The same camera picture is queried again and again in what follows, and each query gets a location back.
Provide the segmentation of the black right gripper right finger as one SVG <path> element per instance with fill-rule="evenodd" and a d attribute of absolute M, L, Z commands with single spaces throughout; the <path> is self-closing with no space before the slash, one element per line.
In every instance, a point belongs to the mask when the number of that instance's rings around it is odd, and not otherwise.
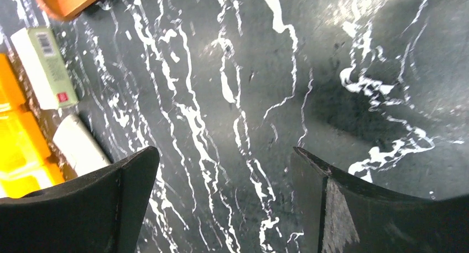
<path fill-rule="evenodd" d="M 412 197 L 336 168 L 303 148 L 291 156 L 307 252 L 467 252 L 468 196 Z"/>

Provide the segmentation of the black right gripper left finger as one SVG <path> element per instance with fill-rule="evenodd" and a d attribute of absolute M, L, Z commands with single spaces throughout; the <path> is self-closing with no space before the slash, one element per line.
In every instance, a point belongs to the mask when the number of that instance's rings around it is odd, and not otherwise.
<path fill-rule="evenodd" d="M 149 146 L 21 198 L 1 199 L 2 252 L 134 252 L 160 162 Z"/>

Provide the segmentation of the yellow three-compartment organizer tray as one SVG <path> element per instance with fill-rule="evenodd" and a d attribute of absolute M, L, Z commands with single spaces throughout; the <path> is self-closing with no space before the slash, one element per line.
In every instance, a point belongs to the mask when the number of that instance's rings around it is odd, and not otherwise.
<path fill-rule="evenodd" d="M 1 198 L 63 183 L 6 54 L 1 54 Z"/>

